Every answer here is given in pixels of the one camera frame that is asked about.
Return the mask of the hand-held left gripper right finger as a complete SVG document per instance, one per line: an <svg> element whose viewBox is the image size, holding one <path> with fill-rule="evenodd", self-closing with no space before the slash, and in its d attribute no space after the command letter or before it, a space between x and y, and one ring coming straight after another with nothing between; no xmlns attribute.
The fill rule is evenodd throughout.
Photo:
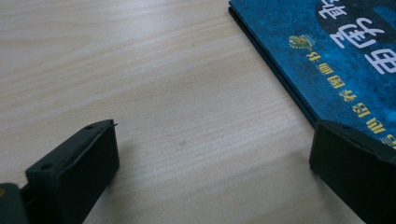
<svg viewBox="0 0 396 224"><path fill-rule="evenodd" d="M396 224L396 149L345 124L320 120L309 165L366 224Z"/></svg>

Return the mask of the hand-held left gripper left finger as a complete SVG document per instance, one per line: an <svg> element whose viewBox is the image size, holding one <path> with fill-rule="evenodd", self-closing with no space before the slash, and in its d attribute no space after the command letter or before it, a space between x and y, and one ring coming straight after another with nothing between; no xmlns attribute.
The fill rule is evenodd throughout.
<svg viewBox="0 0 396 224"><path fill-rule="evenodd" d="M115 122L87 125L29 167L23 190L33 224L82 224L120 167Z"/></svg>

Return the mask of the blue hardcover picture book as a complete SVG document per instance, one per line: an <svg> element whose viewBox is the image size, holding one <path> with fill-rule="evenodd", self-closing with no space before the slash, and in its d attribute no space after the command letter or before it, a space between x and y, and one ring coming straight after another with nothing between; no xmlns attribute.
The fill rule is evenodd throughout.
<svg viewBox="0 0 396 224"><path fill-rule="evenodd" d="M229 11L310 122L396 149L396 0L230 0Z"/></svg>

